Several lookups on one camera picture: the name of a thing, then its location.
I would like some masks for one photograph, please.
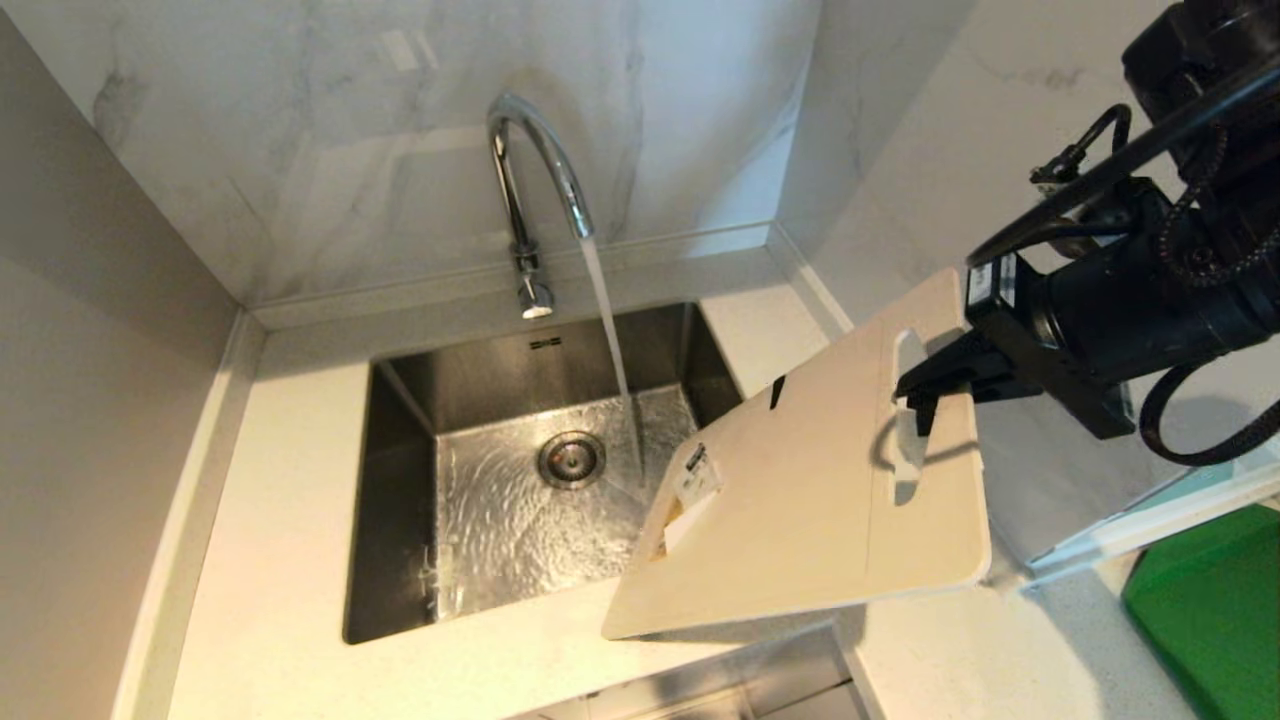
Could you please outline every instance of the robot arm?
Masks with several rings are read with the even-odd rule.
[[[1280,0],[1185,0],[1125,50],[1125,77],[1153,128],[1128,141],[1108,109],[1032,173],[1046,200],[979,246],[973,325],[902,375],[897,396],[928,434],[942,395],[977,402],[1048,392],[1098,438],[1140,428],[1175,462],[1211,465],[1280,430],[1280,402],[1216,447],[1165,447],[1165,404],[1198,368],[1280,332]],[[1112,154],[1080,176],[1114,126]],[[1185,192],[1135,177],[1170,152]],[[1051,243],[1073,261],[1041,274],[1018,251]],[[1169,370],[1135,425],[1125,382]]]

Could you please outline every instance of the green object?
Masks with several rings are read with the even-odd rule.
[[[1153,544],[1125,610],[1203,719],[1280,719],[1280,512],[1244,507]]]

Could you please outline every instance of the sink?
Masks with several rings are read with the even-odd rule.
[[[696,304],[370,373],[343,639],[355,644],[622,573],[676,447],[741,402]]]

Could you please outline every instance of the chrome faucet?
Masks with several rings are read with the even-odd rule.
[[[507,219],[511,220],[511,234],[515,238],[511,243],[511,255],[516,261],[516,272],[520,273],[517,293],[521,316],[531,320],[550,315],[554,311],[554,299],[552,291],[538,281],[538,241],[529,234],[529,228],[525,225],[525,211],[511,174],[507,143],[507,127],[511,123],[524,128],[547,163],[547,170],[556,182],[556,192],[559,193],[564,217],[568,218],[573,234],[579,240],[586,240],[595,228],[591,225],[591,214],[586,210],[582,187],[577,183],[577,176],[573,174],[573,167],[570,165],[556,132],[538,109],[524,97],[511,92],[499,95],[493,105],[489,105],[489,145],[493,150],[493,165],[498,170],[498,183],[502,186],[502,202],[507,208]]]

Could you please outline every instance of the cutting board handle hole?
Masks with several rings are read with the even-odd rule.
[[[911,368],[919,365],[928,354],[914,328],[906,328],[893,338],[893,383]],[[893,505],[902,506],[915,497],[924,469],[929,438],[915,433],[915,410],[906,406],[906,398],[893,401],[893,442],[890,443],[890,462],[893,465]]]

